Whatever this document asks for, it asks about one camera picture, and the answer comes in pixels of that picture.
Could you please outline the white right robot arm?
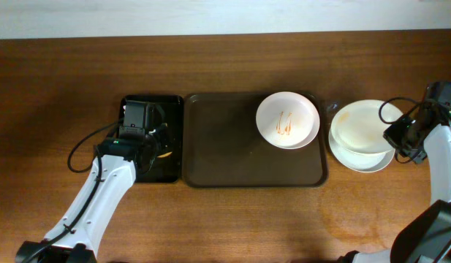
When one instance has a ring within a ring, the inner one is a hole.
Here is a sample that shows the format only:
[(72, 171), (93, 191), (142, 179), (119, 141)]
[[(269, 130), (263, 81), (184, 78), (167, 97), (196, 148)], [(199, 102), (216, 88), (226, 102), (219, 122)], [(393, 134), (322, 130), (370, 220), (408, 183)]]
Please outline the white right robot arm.
[(417, 109), (389, 122), (383, 137), (403, 157), (429, 161), (431, 205), (404, 228), (390, 249), (351, 251), (339, 262), (451, 262), (451, 110)]

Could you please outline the green and yellow sponge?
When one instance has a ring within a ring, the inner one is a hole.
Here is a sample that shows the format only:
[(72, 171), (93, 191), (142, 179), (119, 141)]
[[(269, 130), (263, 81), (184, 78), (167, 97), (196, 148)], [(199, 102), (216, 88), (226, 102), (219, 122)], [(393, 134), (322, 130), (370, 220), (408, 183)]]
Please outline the green and yellow sponge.
[(168, 152), (168, 153), (164, 153), (164, 154), (162, 154), (162, 155), (157, 156), (157, 158), (160, 158), (160, 159), (166, 158), (166, 157), (170, 156), (172, 153), (173, 153), (173, 152), (170, 151), (170, 152)]

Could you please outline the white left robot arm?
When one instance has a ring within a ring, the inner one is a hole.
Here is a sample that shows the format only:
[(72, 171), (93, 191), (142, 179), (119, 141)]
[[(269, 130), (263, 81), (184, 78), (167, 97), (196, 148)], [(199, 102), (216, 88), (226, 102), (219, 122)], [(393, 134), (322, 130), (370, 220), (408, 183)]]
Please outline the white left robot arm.
[(16, 262), (96, 262), (99, 245), (118, 203), (155, 160), (173, 151), (174, 129), (166, 123), (135, 128), (116, 123), (116, 136), (94, 147), (83, 187), (60, 221), (40, 242), (24, 242)]

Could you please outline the white plate with sauce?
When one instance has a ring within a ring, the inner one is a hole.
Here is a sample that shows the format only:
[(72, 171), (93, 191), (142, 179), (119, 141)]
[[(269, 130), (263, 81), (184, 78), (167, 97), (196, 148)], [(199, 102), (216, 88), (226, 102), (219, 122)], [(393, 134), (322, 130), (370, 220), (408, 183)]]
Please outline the white plate with sauce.
[(365, 99), (342, 107), (333, 117), (330, 133), (343, 148), (361, 154), (381, 154), (393, 149), (383, 137), (389, 122), (396, 121), (403, 113), (387, 103), (382, 108), (384, 123), (379, 117), (383, 101)]

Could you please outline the pink-rimmed plate with sauce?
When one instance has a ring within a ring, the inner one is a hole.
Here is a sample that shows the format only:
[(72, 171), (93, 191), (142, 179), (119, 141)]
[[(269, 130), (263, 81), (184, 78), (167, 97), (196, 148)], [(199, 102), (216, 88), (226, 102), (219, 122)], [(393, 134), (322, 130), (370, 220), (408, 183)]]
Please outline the pink-rimmed plate with sauce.
[(306, 96), (289, 91), (267, 96), (257, 108), (255, 122), (268, 143), (286, 150), (309, 145), (321, 123), (316, 105)]

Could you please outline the pale blue plate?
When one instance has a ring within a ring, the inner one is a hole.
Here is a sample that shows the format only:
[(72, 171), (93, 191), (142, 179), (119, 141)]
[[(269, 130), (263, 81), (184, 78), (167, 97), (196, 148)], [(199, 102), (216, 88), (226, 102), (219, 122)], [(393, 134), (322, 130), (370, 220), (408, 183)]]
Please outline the pale blue plate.
[(328, 135), (330, 150), (335, 158), (345, 167), (356, 172), (371, 173), (378, 172), (387, 167), (394, 158), (394, 150), (377, 156), (368, 156), (361, 153), (353, 153), (340, 146), (332, 134)]

